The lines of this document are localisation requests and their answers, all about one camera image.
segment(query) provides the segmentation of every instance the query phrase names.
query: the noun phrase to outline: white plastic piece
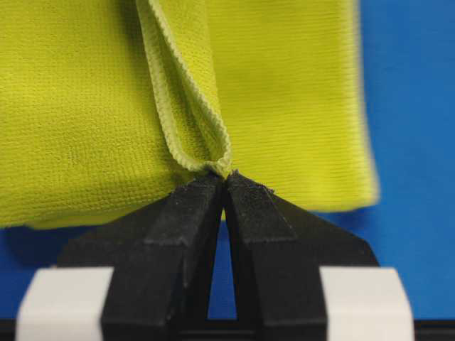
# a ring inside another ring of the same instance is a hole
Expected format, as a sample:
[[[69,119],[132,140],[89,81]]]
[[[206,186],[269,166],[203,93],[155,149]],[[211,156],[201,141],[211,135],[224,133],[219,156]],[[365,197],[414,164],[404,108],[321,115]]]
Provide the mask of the white plastic piece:
[[[396,270],[321,266],[328,341],[413,341],[409,301]]]
[[[16,319],[17,341],[102,341],[100,318],[113,268],[41,269]]]

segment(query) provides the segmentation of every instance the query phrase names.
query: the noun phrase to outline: yellow towel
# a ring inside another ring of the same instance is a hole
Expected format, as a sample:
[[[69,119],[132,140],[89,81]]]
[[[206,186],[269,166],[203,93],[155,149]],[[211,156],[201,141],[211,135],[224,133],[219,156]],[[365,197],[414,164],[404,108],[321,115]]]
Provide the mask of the yellow towel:
[[[377,200],[355,2],[0,10],[0,226],[107,222],[209,168],[311,210]]]

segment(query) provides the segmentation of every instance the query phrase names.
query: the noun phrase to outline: towel fold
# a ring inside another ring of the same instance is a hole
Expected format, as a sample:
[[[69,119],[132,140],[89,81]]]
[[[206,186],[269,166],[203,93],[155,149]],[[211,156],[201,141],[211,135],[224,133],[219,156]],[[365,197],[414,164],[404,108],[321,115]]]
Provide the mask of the towel fold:
[[[310,210],[377,200],[355,2],[0,8],[0,226],[101,224],[208,169]]]

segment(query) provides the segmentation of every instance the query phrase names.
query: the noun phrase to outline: blue surface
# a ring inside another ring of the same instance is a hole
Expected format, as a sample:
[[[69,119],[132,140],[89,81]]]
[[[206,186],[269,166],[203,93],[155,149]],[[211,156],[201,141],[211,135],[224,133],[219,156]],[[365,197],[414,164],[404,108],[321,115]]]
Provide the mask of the blue surface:
[[[365,99],[382,197],[325,215],[394,266],[416,318],[455,318],[455,1],[362,1]],[[84,229],[0,232],[0,318],[13,317],[33,270]],[[212,318],[233,318],[229,246],[220,232]]]

